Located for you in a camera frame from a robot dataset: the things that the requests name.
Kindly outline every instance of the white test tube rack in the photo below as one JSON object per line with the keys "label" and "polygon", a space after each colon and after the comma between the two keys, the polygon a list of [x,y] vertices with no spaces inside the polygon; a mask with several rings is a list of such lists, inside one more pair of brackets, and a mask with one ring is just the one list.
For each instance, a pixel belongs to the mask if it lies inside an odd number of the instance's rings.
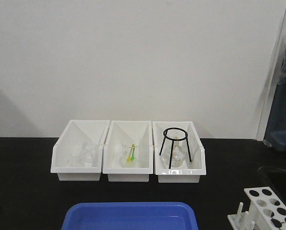
{"label": "white test tube rack", "polygon": [[244,191],[251,201],[250,207],[242,212],[240,202],[237,214],[228,215],[234,230],[286,230],[286,206],[270,187]]}

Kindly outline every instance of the glassware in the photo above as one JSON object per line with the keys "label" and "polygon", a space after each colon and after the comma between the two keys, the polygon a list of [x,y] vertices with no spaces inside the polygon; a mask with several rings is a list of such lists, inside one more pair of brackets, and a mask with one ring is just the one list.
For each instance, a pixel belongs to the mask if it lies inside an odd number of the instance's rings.
{"label": "glassware", "polygon": [[[162,162],[165,167],[169,166],[170,157],[171,157],[171,146],[168,146],[165,148],[164,154],[161,156]],[[182,151],[179,142],[175,141],[172,149],[172,167],[180,167],[183,164],[185,157],[186,154]]]}
{"label": "glassware", "polygon": [[83,142],[82,145],[76,145],[70,153],[70,167],[92,167],[98,161],[96,153],[97,145],[94,142]]}

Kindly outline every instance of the white storage bin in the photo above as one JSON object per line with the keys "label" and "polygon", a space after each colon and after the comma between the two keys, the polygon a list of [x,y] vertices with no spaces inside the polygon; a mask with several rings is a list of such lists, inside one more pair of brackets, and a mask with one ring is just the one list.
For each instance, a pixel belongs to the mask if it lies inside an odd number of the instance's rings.
{"label": "white storage bin", "polygon": [[[164,135],[163,132],[167,128],[177,127],[185,130],[188,133],[188,142],[191,153],[192,162],[189,160],[186,140],[179,141],[182,151],[186,154],[185,159],[181,166],[171,167],[163,162],[164,151],[170,151],[172,141],[165,140],[165,144],[160,154]],[[158,176],[159,183],[198,183],[200,175],[206,175],[206,162],[205,162],[205,149],[198,137],[196,129],[191,121],[188,122],[162,122],[153,121],[153,137],[154,137],[154,155],[155,155],[155,171]],[[170,130],[170,136],[178,136],[183,138],[185,135],[179,130]]]}
{"label": "white storage bin", "polygon": [[98,181],[109,120],[70,120],[53,147],[51,172],[60,181]]}
{"label": "white storage bin", "polygon": [[103,173],[111,182],[149,181],[153,174],[151,121],[111,122],[103,149]]}

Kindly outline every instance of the glass beaker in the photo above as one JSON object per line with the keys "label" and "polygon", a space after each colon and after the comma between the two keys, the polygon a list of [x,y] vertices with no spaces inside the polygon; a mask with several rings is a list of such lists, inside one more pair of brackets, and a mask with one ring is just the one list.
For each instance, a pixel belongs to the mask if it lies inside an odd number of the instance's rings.
{"label": "glass beaker", "polygon": [[83,142],[81,145],[76,145],[74,150],[70,152],[69,166],[70,167],[92,167],[97,164],[98,154],[97,145],[94,142]]}

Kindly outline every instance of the green stirring rod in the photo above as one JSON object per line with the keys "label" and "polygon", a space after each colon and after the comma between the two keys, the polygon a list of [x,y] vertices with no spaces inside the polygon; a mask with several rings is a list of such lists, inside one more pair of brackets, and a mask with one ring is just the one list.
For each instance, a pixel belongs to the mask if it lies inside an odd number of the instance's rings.
{"label": "green stirring rod", "polygon": [[134,149],[135,149],[135,145],[133,144],[132,145],[132,157],[131,157],[132,161],[134,160]]}
{"label": "green stirring rod", "polygon": [[130,152],[129,152],[129,155],[128,155],[128,158],[127,158],[127,162],[131,161],[131,152],[133,152],[133,148],[135,147],[134,144],[132,144],[132,147],[130,149]]}

